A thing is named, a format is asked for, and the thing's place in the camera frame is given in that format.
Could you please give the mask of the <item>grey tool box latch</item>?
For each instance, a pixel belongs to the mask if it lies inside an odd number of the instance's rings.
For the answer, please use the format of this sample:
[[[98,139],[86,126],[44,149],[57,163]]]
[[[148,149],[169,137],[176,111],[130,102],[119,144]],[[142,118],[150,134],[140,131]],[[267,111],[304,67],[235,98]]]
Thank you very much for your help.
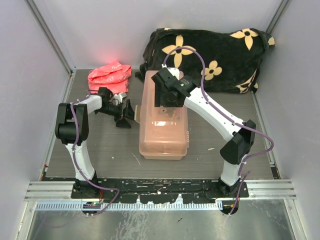
[[[141,106],[136,105],[134,110],[134,121],[140,124],[141,121]]]

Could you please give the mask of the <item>pink plastic tool box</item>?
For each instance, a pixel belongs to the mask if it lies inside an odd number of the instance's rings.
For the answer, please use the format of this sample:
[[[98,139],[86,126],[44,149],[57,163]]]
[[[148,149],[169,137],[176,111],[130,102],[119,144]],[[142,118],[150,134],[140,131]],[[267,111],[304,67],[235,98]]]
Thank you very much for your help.
[[[155,83],[145,74],[139,120],[139,152],[147,160],[181,160],[188,151],[188,111],[184,107],[155,107]]]

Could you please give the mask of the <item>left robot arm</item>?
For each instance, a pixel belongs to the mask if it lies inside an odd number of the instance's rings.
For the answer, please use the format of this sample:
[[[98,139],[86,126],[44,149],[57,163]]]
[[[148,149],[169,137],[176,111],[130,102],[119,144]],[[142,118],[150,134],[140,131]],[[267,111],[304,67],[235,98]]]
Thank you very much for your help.
[[[107,87],[90,89],[83,99],[62,102],[58,105],[55,136],[66,147],[75,169],[76,191],[82,191],[88,198],[95,198],[100,191],[117,191],[115,187],[103,187],[98,183],[97,172],[89,156],[89,115],[102,113],[112,116],[115,126],[130,129],[129,120],[135,112],[126,93],[112,93]]]

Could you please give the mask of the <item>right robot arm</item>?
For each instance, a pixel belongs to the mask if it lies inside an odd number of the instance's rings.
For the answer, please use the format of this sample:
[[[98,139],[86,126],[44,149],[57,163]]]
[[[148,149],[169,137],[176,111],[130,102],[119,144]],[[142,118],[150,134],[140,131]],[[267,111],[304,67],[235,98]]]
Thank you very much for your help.
[[[256,124],[252,120],[233,120],[231,114],[215,104],[200,84],[190,76],[179,77],[177,68],[162,68],[151,76],[155,84],[156,107],[182,108],[194,111],[214,127],[226,144],[220,149],[224,163],[218,179],[219,191],[231,197],[240,188],[240,168],[255,140]]]

